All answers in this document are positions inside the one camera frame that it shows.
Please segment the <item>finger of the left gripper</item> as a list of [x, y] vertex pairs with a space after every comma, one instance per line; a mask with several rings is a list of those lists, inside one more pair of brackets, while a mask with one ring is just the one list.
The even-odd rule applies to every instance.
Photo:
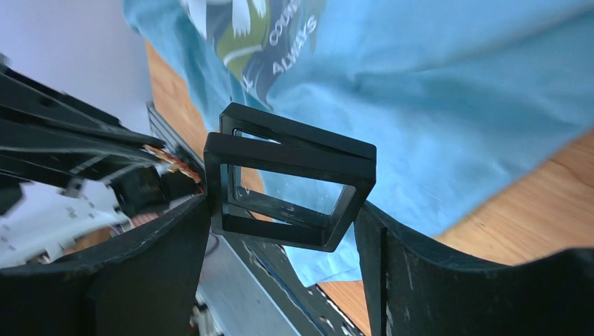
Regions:
[[157, 162], [142, 143], [2, 139], [1, 187], [35, 181], [64, 188], [74, 179], [110, 181]]
[[12, 69], [1, 70], [1, 150], [150, 160], [144, 147], [165, 143]]

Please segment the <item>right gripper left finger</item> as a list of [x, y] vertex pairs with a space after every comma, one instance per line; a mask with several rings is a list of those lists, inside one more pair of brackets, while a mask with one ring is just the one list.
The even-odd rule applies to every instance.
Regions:
[[206, 197], [46, 265], [1, 270], [2, 335], [185, 335], [209, 236]]

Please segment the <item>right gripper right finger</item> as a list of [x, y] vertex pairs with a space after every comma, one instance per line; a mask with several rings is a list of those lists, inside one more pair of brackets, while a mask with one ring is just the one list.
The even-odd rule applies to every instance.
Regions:
[[468, 255], [365, 203], [354, 222], [374, 335], [592, 335], [593, 250], [516, 266]]

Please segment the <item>brown figure brooch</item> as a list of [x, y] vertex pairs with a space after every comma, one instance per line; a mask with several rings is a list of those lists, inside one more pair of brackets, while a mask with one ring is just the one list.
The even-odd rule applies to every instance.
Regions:
[[180, 160], [177, 157], [174, 157], [172, 154], [148, 144], [143, 145], [144, 150], [150, 152], [161, 162], [166, 162], [170, 165], [169, 171], [170, 172], [181, 172], [183, 175], [187, 176], [188, 178], [194, 180], [196, 184], [200, 184], [202, 179], [200, 178], [199, 174], [193, 171], [185, 162]]

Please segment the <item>black square frame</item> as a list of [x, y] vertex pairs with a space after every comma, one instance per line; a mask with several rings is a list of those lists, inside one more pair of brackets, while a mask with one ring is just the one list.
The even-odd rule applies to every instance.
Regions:
[[212, 229], [332, 252], [376, 182], [372, 144], [238, 103], [204, 148]]

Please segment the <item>light blue printed t-shirt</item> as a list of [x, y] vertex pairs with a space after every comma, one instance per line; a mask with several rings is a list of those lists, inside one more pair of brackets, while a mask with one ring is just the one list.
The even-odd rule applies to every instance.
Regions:
[[592, 1], [124, 1], [206, 126], [231, 102], [373, 144], [439, 235], [593, 127]]

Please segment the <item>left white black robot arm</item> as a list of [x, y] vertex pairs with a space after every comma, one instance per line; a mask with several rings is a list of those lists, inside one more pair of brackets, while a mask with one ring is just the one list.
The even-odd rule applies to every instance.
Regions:
[[203, 163], [168, 129], [134, 132], [1, 67], [1, 266], [50, 263], [128, 218], [200, 193]]

